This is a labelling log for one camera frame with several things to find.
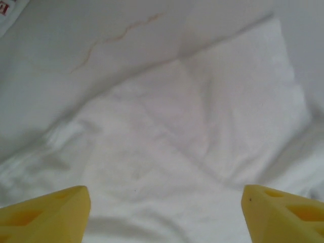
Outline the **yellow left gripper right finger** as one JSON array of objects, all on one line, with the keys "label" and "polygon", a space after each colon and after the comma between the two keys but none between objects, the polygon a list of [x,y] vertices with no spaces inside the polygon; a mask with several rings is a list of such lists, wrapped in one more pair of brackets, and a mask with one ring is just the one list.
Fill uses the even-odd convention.
[{"label": "yellow left gripper right finger", "polygon": [[246,185],[241,208],[252,242],[323,242],[323,202]]}]

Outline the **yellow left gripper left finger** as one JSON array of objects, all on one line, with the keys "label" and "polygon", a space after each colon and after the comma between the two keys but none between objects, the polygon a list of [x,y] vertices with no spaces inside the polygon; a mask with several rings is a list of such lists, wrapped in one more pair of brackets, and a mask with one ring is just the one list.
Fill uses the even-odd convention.
[{"label": "yellow left gripper left finger", "polygon": [[86,186],[1,208],[1,242],[81,242],[91,210]]}]

